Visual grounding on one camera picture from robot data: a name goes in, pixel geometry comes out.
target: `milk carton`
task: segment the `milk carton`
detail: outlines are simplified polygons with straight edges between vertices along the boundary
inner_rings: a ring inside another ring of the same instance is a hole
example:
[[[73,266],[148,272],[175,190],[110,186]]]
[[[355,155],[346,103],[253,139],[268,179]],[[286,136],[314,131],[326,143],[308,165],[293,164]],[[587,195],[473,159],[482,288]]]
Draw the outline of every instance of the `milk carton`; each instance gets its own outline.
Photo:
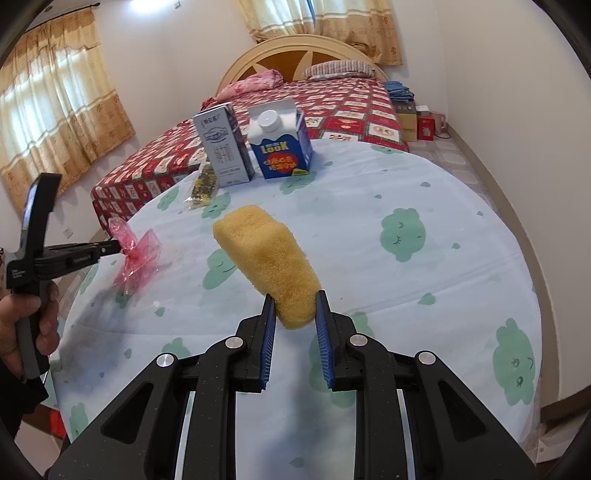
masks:
[[[220,187],[252,180],[254,170],[231,103],[223,103],[193,117]]]
[[[266,179],[310,172],[312,144],[293,99],[255,105],[248,114],[248,141]]]

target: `blue carton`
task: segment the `blue carton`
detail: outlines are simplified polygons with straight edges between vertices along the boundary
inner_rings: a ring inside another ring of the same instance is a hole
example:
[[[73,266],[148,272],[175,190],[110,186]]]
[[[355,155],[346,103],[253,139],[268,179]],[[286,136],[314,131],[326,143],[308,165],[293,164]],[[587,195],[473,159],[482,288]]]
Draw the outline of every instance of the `blue carton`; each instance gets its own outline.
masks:
[[[293,99],[255,105],[248,114],[248,141],[266,179],[310,172],[314,151],[304,112]]]

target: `red box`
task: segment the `red box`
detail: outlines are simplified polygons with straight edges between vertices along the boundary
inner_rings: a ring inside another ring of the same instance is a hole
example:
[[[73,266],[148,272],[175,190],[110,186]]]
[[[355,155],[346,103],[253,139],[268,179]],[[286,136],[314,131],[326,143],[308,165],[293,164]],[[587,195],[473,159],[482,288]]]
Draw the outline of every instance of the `red box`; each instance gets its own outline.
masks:
[[[417,118],[417,139],[433,141],[435,119],[432,116],[419,116]]]

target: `metal screw head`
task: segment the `metal screw head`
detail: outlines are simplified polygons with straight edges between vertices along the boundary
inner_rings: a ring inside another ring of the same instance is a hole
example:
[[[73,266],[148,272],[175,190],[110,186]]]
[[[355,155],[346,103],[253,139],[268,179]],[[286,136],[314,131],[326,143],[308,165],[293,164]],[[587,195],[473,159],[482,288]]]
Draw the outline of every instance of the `metal screw head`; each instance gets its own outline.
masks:
[[[159,367],[170,367],[174,362],[174,357],[170,353],[164,353],[156,359],[156,365]]]
[[[355,346],[363,346],[363,345],[367,345],[368,340],[365,335],[360,335],[357,333],[356,335],[351,335],[349,342],[351,342],[351,344],[353,344]]]
[[[230,337],[226,340],[226,346],[228,348],[240,348],[244,344],[244,340],[240,337]]]
[[[431,352],[421,352],[418,354],[418,361],[425,365],[432,365],[437,357]]]

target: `finger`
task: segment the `finger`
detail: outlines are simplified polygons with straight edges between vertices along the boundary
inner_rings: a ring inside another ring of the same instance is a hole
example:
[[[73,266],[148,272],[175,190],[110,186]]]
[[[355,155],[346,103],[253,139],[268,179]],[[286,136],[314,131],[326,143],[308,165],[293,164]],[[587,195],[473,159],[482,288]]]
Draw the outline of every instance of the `finger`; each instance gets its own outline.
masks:
[[[49,282],[49,285],[47,286],[47,293],[49,294],[50,300],[60,299],[60,289],[57,288],[57,285],[53,282]]]
[[[0,322],[14,325],[21,318],[32,315],[41,306],[41,299],[35,295],[9,295],[0,300]]]
[[[60,304],[55,300],[49,302],[39,319],[39,331],[42,335],[48,335],[50,332],[57,331],[57,313]]]
[[[39,335],[36,344],[40,354],[45,356],[51,355],[60,344],[60,336],[57,332],[50,332],[48,335]]]

